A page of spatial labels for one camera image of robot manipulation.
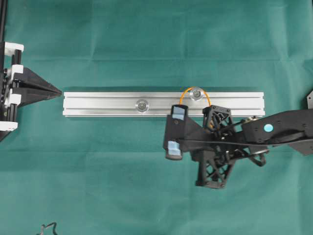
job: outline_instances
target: cable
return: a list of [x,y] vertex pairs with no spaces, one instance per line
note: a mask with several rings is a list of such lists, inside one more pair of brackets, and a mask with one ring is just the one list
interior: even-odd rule
[[[187,89],[181,94],[180,99],[179,99],[179,104],[182,104],[182,100],[184,99],[185,94],[186,94],[188,91],[190,91],[191,89],[193,89],[193,88],[194,88],[194,87],[189,87],[189,88],[187,88]],[[211,106],[211,100],[210,100],[209,95],[207,94],[207,92],[206,92],[204,89],[202,89],[202,90],[203,90],[203,93],[204,93],[205,96],[206,96],[206,99],[207,99],[207,102],[209,103],[209,106]]]
[[48,224],[47,226],[43,224],[41,226],[41,233],[40,234],[36,234],[36,235],[44,235],[44,230],[49,228],[49,227],[51,227],[51,226],[53,226],[53,228],[52,228],[53,235],[58,235],[57,232],[55,231],[55,229],[57,227],[57,223],[56,222],[52,222],[52,223]]
[[240,142],[231,142],[231,141],[199,141],[199,140],[182,140],[178,139],[179,142],[198,142],[198,143],[216,143],[216,144],[232,144],[232,145],[241,145],[241,146],[279,146],[283,144],[292,144],[292,143],[303,143],[313,141],[313,138],[297,140],[297,141],[287,141],[281,143],[240,143]]

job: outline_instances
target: aluminum extrusion bar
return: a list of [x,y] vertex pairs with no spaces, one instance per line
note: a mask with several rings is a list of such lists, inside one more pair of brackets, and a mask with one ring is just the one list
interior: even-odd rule
[[[179,103],[181,92],[64,92],[63,115],[67,117],[165,117]],[[234,117],[261,117],[263,92],[211,92],[212,105],[228,107]],[[189,115],[202,117],[205,96],[194,101],[186,94]]]

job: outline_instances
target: blue circular sticker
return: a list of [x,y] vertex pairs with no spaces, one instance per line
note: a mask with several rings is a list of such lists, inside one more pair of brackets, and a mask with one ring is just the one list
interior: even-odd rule
[[273,129],[274,129],[274,127],[273,127],[272,124],[266,124],[266,125],[264,126],[264,130],[265,130],[266,132],[271,132]]

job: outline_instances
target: robotic arm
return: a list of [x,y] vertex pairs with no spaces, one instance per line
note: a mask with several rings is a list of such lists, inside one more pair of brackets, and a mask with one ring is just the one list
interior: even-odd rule
[[173,105],[163,147],[170,160],[181,160],[190,152],[199,163],[197,186],[224,188],[237,160],[264,166],[269,146],[287,144],[303,155],[312,154],[312,117],[313,109],[294,110],[234,123],[228,108],[211,105],[203,109],[200,126],[188,116],[188,106]]

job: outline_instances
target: green cloth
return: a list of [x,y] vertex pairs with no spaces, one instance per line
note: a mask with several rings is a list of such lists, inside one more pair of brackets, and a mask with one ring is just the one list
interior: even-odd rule
[[[306,108],[311,0],[9,0],[5,40],[64,91],[263,91],[266,113]],[[313,233],[312,156],[238,161],[226,189],[164,158],[165,118],[66,118],[63,98],[18,112],[0,143],[0,234]]]

